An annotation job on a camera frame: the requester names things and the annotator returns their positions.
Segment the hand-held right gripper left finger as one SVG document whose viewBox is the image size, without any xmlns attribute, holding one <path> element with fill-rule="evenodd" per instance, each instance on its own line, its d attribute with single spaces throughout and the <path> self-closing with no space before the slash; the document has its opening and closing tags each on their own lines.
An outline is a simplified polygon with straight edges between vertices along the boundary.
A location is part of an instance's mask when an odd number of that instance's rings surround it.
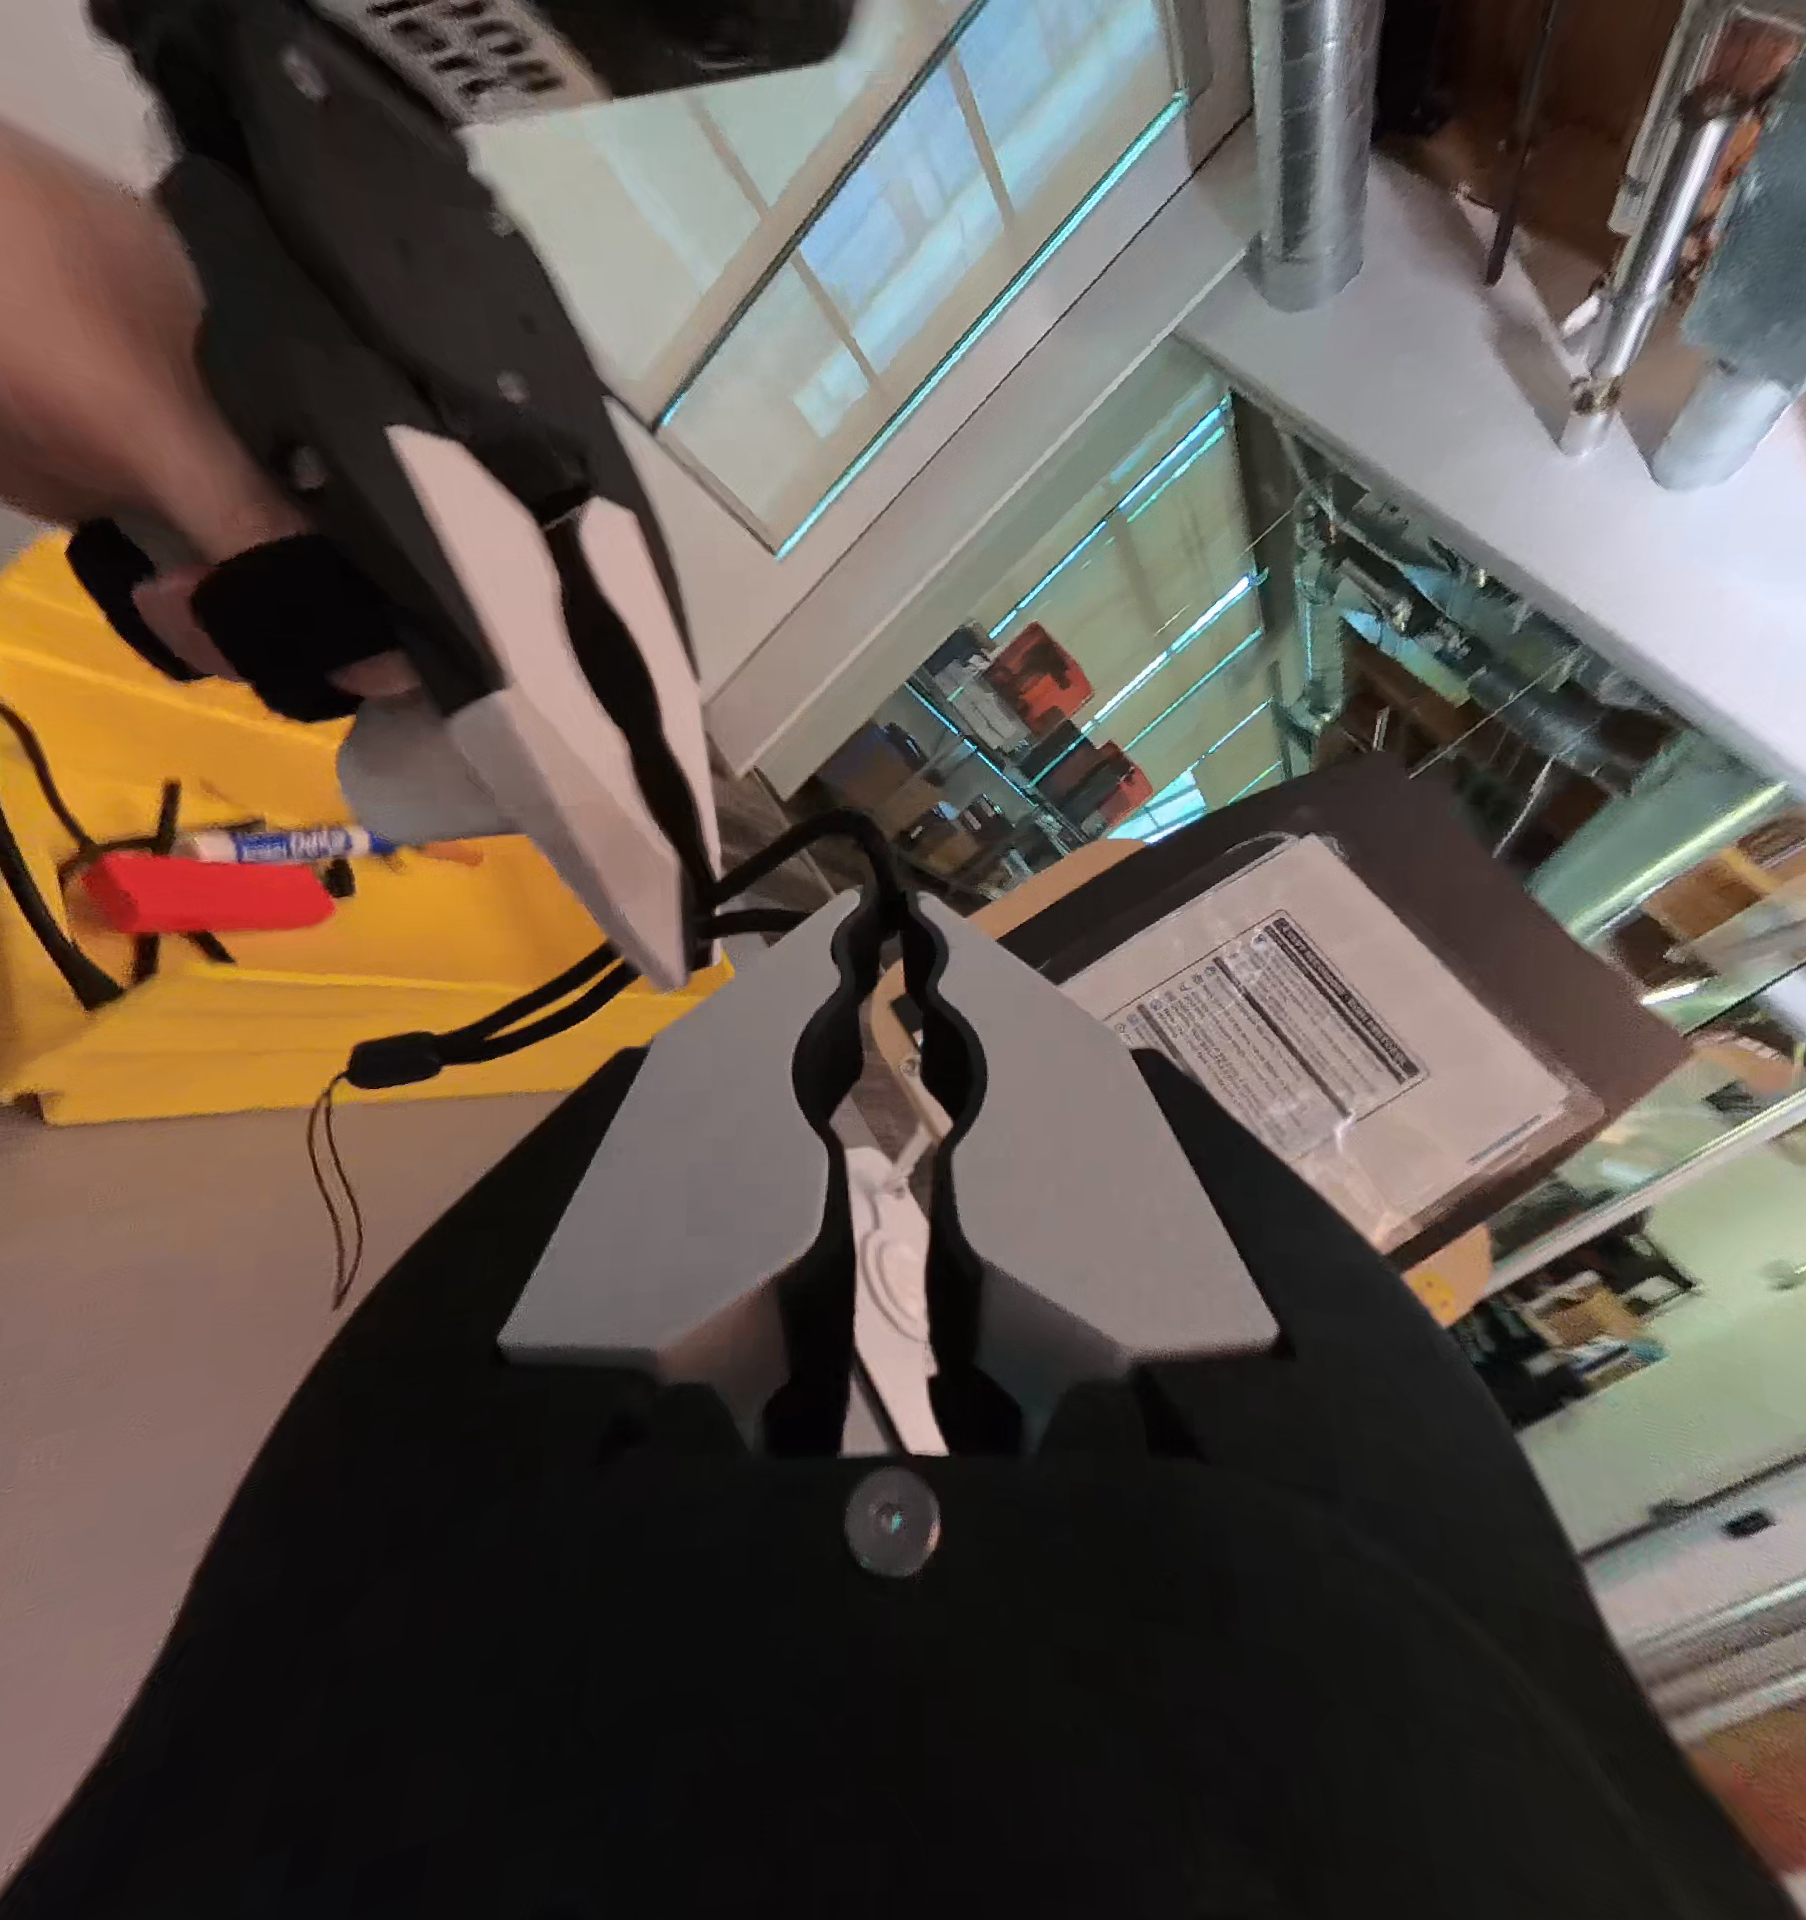
<svg viewBox="0 0 1806 1920">
<path fill-rule="evenodd" d="M 763 1452 L 839 1452 L 867 892 L 839 894 L 643 1055 L 497 1344 L 706 1385 Z"/>
</svg>

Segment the large paned window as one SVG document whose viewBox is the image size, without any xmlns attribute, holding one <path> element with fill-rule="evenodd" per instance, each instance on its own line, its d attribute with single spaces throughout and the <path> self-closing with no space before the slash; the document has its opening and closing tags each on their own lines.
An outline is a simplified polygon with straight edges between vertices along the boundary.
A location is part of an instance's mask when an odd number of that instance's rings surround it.
<svg viewBox="0 0 1806 1920">
<path fill-rule="evenodd" d="M 473 131 L 628 417 L 787 558 L 1145 165 L 1246 111 L 1242 5 L 856 5 L 796 73 Z"/>
</svg>

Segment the rectangular metal duct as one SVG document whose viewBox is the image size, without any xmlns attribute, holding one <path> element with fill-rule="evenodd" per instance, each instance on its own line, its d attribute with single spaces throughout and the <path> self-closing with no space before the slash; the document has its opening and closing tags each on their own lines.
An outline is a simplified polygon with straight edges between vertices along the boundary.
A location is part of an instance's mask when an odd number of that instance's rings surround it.
<svg viewBox="0 0 1806 1920">
<path fill-rule="evenodd" d="M 1649 472 L 1670 494 L 1743 469 L 1806 395 L 1806 44 L 1771 102 L 1682 316 L 1703 368 Z"/>
</svg>

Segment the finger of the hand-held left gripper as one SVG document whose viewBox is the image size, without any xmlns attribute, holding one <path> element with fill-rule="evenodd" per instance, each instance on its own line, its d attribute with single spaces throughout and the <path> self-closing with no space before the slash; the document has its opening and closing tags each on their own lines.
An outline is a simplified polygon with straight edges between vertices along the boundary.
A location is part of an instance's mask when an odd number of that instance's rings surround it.
<svg viewBox="0 0 1806 1920">
<path fill-rule="evenodd" d="M 550 531 L 570 650 L 620 736 L 639 817 L 670 851 L 671 934 L 698 939 L 721 876 L 697 664 L 650 513 L 586 499 Z"/>
<path fill-rule="evenodd" d="M 387 442 L 501 676 L 448 720 L 452 745 L 620 954 L 654 986 L 685 986 L 685 865 L 577 659 L 541 525 L 466 447 L 412 427 Z"/>
</svg>

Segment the person's left hand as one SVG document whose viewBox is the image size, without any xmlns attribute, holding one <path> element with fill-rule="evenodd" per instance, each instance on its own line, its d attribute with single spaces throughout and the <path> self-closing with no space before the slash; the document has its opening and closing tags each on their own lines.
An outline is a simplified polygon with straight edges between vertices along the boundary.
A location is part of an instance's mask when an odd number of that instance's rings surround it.
<svg viewBox="0 0 1806 1920">
<path fill-rule="evenodd" d="M 166 216 L 0 120 L 0 501 L 52 526 L 165 531 L 183 563 L 133 588 L 176 659 L 236 681 L 198 625 L 211 563 L 305 531 L 196 360 L 200 289 Z"/>
</svg>

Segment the slim spiral metal duct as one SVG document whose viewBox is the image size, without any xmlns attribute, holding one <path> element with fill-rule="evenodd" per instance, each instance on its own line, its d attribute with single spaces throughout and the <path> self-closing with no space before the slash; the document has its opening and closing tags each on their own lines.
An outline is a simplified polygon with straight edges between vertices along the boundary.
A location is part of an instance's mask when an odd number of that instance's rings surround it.
<svg viewBox="0 0 1806 1920">
<path fill-rule="evenodd" d="M 1365 263 L 1379 2 L 1250 2 L 1255 279 L 1278 312 L 1332 301 Z"/>
</svg>

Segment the blue dry-erase marker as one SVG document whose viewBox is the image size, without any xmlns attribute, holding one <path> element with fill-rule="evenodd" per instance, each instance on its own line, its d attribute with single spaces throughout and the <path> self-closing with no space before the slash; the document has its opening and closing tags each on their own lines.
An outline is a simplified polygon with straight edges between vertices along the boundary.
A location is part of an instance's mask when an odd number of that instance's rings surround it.
<svg viewBox="0 0 1806 1920">
<path fill-rule="evenodd" d="M 400 847 L 359 827 L 313 827 L 191 831 L 179 835 L 171 851 L 175 857 L 219 865 L 321 867 L 338 859 L 389 857 Z"/>
</svg>

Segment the red plastic block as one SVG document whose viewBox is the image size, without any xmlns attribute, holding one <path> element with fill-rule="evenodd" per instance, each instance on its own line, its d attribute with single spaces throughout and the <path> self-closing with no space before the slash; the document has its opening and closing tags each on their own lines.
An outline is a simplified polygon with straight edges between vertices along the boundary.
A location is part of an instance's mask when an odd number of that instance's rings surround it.
<svg viewBox="0 0 1806 1920">
<path fill-rule="evenodd" d="M 336 902 L 305 867 L 242 865 L 103 853 L 78 867 L 72 892 L 126 937 L 277 934 L 328 922 Z"/>
</svg>

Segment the plastic-covered paper sheet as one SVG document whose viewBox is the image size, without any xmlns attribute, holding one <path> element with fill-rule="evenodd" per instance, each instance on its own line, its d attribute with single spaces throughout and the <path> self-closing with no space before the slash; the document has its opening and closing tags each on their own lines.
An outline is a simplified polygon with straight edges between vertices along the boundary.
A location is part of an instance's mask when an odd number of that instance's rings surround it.
<svg viewBox="0 0 1806 1920">
<path fill-rule="evenodd" d="M 1406 1249 L 1585 1117 L 1570 1072 L 1332 840 L 1266 832 L 1249 851 L 1063 993 L 1177 1065 L 1376 1249 Z"/>
</svg>

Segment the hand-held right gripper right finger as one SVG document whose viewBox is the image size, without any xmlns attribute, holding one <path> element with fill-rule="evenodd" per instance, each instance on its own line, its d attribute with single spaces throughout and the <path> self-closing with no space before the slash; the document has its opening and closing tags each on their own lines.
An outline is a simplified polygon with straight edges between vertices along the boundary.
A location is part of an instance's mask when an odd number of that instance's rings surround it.
<svg viewBox="0 0 1806 1920">
<path fill-rule="evenodd" d="M 907 993 L 944 1122 L 923 1299 L 949 1452 L 1034 1452 L 1078 1388 L 1278 1351 L 1140 1053 L 933 898 Z"/>
</svg>

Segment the yellow plastic bin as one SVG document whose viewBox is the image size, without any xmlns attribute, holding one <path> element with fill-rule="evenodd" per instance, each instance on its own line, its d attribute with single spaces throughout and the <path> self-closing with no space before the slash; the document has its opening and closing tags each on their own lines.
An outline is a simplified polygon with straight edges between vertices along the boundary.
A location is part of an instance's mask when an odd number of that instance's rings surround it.
<svg viewBox="0 0 1806 1920">
<path fill-rule="evenodd" d="M 505 839 L 475 865 L 362 862 L 323 924 L 220 934 L 227 960 L 166 939 L 137 978 L 131 939 L 74 882 L 77 831 L 142 840 L 171 786 L 179 831 L 342 823 L 338 724 L 293 726 L 242 685 L 166 681 L 106 627 L 61 538 L 0 572 L 0 708 L 33 732 L 64 801 L 0 720 L 0 809 L 24 876 L 121 991 L 82 1009 L 0 876 L 0 1103 L 48 1123 L 303 1112 L 355 1045 L 485 1017 L 601 941 L 542 857 Z"/>
</svg>

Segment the glass-fronted storage shelves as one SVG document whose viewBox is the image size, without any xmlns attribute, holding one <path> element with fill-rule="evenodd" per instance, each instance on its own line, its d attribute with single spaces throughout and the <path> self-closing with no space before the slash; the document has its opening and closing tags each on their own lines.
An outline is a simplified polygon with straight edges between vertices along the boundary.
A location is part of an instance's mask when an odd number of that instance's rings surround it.
<svg viewBox="0 0 1806 1920">
<path fill-rule="evenodd" d="M 1299 490 L 1265 417 L 1159 350 L 901 616 L 901 675 L 804 794 L 872 815 L 899 859 L 998 898 L 1105 839 L 1154 842 L 1307 762 L 1289 717 Z M 1029 736 L 984 685 L 1029 623 L 1087 704 Z M 1097 747 L 1154 796 L 1108 832 L 1069 808 Z"/>
</svg>

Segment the silver pipe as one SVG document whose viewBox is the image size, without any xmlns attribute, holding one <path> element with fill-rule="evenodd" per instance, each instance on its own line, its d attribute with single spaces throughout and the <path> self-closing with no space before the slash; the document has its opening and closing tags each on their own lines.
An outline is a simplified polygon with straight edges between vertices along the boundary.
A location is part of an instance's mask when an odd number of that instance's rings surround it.
<svg viewBox="0 0 1806 1920">
<path fill-rule="evenodd" d="M 1635 232 L 1601 287 L 1585 366 L 1558 434 L 1565 458 L 1581 460 L 1609 438 L 1626 374 L 1677 280 L 1692 226 L 1743 116 L 1743 98 L 1719 86 L 1692 90 L 1677 109 Z"/>
</svg>

